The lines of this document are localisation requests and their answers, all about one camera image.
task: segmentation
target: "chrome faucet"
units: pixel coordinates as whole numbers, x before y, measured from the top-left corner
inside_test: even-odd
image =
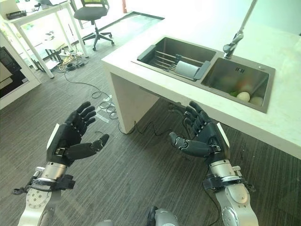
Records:
[[[231,57],[233,55],[233,52],[234,52],[238,42],[243,39],[243,37],[244,37],[243,30],[245,28],[245,25],[246,25],[251,13],[252,13],[254,7],[255,7],[256,2],[257,2],[257,0],[252,1],[251,6],[250,6],[248,12],[246,13],[245,18],[244,18],[244,21],[241,24],[241,27],[240,27],[239,31],[235,34],[232,42],[230,44],[224,45],[224,47],[222,48],[223,51],[225,52],[225,54],[224,54],[225,59],[231,59]]]

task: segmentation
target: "stainless steel sink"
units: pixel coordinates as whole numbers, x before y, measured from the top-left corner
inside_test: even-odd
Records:
[[[266,113],[274,75],[274,68],[237,56],[231,60],[218,58],[201,85],[212,93]],[[236,96],[241,92],[247,92],[251,102],[238,99]]]
[[[179,62],[198,68],[194,76],[177,71]],[[267,112],[275,69],[237,56],[223,58],[223,52],[170,37],[151,45],[132,62]],[[248,92],[254,103],[236,96]]]

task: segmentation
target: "white kitchen island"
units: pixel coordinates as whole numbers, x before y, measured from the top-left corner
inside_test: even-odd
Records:
[[[214,118],[301,159],[301,37],[248,23],[234,55],[276,69],[267,113],[148,69],[132,60],[164,36],[222,51],[241,21],[192,16],[165,19],[103,59],[120,127],[129,132],[159,96],[196,101]]]

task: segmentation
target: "egg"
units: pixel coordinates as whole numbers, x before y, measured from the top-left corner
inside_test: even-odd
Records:
[[[250,100],[250,94],[248,92],[241,92],[237,95],[237,98],[246,102]]]
[[[250,103],[257,105],[257,106],[261,106],[263,103],[263,99],[261,97],[253,97],[253,98],[251,98]]]

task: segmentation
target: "office chair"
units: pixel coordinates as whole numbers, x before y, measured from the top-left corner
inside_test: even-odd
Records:
[[[74,13],[74,18],[78,20],[86,20],[91,21],[92,25],[95,25],[95,32],[92,34],[89,34],[82,38],[82,40],[85,41],[88,39],[94,39],[94,47],[93,50],[96,50],[96,43],[99,39],[106,39],[108,41],[111,41],[111,44],[114,46],[113,40],[105,37],[105,35],[109,35],[110,38],[112,38],[111,32],[105,32],[105,33],[99,33],[98,28],[96,27],[95,20],[100,19],[103,16],[106,16],[109,11],[109,3],[107,0],[81,0],[81,3],[83,4],[83,7],[76,10]],[[101,7],[86,7],[88,4],[101,4]]]

